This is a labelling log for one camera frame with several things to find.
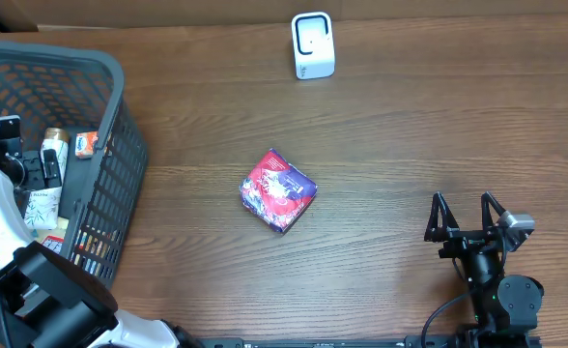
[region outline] crate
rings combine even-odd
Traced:
[[[44,131],[71,135],[61,217],[70,217],[61,255],[110,287],[147,166],[147,145],[123,100],[125,78],[110,55],[0,42],[0,116],[19,115],[23,151]],[[75,134],[98,131],[91,159],[76,159]]]

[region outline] wall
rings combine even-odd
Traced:
[[[287,22],[302,12],[334,20],[454,15],[566,14],[568,0],[0,0],[13,30],[37,25],[146,27]]]

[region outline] white container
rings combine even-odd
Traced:
[[[56,152],[56,159],[59,162],[61,172],[61,183],[65,181],[65,169],[68,165],[69,139],[57,134],[54,138],[49,138],[46,130],[46,139],[42,143],[43,150],[53,149]],[[31,192],[29,204],[24,213],[24,223],[32,229],[55,229],[59,217],[59,203],[61,202],[61,191],[63,185],[58,188],[46,188]]]
[[[335,72],[331,18],[324,12],[297,14],[291,23],[298,79],[327,77]]]

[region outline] plastic basket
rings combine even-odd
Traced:
[[[0,116],[19,115],[23,150],[44,131],[71,135],[60,216],[70,217],[61,255],[110,287],[147,166],[147,146],[123,101],[124,75],[110,55],[0,42]],[[98,131],[91,159],[76,159],[75,134]]]

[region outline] wood grain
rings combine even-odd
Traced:
[[[1,35],[100,49],[127,75],[150,167],[112,292],[198,336],[418,334],[464,288],[424,243],[442,190],[466,228],[491,190],[537,230],[510,274],[568,346],[568,15],[334,24],[333,77],[295,80],[286,24]],[[319,195],[279,237],[238,185],[269,148]],[[436,320],[449,333],[467,304]]]

